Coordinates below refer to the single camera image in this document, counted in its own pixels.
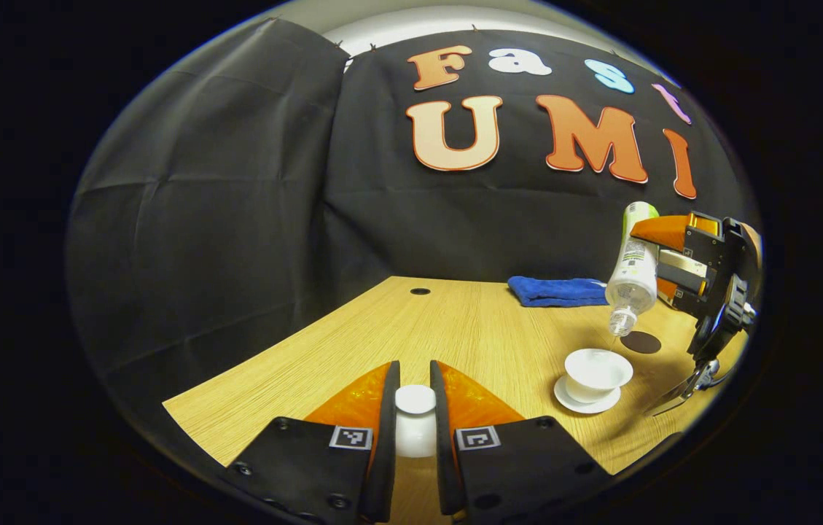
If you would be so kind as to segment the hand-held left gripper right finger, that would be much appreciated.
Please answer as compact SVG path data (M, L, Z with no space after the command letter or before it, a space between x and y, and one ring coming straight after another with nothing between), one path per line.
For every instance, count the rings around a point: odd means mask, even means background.
M612 476L554 416L527 418L461 371L430 363L437 482L451 518L547 518L583 505Z

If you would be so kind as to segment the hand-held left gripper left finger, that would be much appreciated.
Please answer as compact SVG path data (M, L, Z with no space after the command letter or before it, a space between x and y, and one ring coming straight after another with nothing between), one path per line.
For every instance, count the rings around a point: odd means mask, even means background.
M375 524L391 515L400 363L365 373L304 419L275 416L225 481L295 524Z

